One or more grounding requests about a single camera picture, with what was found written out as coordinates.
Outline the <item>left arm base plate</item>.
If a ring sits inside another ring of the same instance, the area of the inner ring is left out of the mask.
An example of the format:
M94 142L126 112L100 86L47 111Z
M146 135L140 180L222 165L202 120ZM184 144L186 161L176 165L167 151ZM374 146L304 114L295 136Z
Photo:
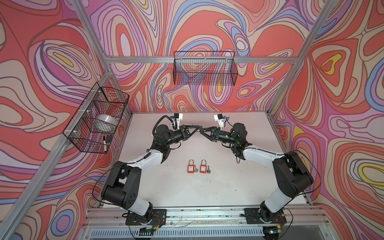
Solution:
M138 215L133 212L122 214L126 218L127 226L153 226L161 227L166 223L167 210L166 209L149 209L144 215Z

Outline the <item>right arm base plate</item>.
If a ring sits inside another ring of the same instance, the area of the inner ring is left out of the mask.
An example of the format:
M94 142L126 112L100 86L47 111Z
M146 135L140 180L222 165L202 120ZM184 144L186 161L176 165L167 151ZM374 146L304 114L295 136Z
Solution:
M240 216L246 218L247 224L284 225L287 223L284 209L272 213L267 208L245 208Z

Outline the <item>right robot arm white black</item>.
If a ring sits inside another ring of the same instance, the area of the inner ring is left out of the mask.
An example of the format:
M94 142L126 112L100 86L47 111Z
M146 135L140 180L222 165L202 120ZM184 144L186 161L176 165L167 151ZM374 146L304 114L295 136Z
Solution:
M230 144L238 159L252 161L274 171L278 187L260 204L256 214L263 223L274 221L288 203L314 183L297 153L275 153L252 145L247 141L248 132L244 124L235 123L229 132L218 127L201 128L199 132L212 142Z

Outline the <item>red padlock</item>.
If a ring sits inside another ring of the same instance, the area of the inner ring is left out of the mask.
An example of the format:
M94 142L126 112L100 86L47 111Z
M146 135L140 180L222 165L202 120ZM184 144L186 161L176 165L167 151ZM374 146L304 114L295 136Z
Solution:
M200 165L200 173L202 174L206 174L208 171L208 165L207 165L207 161L205 159L203 159L201 161L201 165Z
M188 164L188 170L187 172L189 174L193 174L195 172L195 163L194 163L194 160L189 160L189 164Z

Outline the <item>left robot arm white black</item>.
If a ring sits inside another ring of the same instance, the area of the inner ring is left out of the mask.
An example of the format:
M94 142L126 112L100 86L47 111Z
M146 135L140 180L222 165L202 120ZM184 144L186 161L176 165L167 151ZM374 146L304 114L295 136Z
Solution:
M116 162L113 165L101 191L101 199L148 222L153 217L153 205L139 196L142 174L168 158L172 150L170 145L188 140L201 128L181 125L170 130L167 125L154 126L153 142L147 153L128 163Z

